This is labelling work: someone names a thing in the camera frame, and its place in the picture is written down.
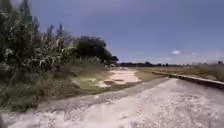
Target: gravel road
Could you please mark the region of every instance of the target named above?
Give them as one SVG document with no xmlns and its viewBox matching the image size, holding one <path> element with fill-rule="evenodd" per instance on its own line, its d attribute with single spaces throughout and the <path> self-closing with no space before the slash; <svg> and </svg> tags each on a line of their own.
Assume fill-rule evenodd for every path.
<svg viewBox="0 0 224 128">
<path fill-rule="evenodd" d="M 3 119 L 9 128 L 223 128 L 223 101 L 223 91 L 167 78 Z"/>
</svg>

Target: white cloud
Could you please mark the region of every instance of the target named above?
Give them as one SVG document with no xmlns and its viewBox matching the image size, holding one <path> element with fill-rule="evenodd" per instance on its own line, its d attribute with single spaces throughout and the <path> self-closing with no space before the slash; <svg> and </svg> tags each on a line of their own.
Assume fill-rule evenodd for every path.
<svg viewBox="0 0 224 128">
<path fill-rule="evenodd" d="M 173 51 L 172 54 L 178 55 L 180 54 L 180 51 Z"/>
</svg>

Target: sky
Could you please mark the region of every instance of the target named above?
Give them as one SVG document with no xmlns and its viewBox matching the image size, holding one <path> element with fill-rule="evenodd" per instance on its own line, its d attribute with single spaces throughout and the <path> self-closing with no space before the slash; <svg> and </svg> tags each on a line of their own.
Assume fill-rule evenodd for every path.
<svg viewBox="0 0 224 128">
<path fill-rule="evenodd" d="M 32 0 L 31 6 L 42 30 L 62 23 L 73 35 L 102 37 L 120 61 L 224 57 L 223 0 Z"/>
</svg>

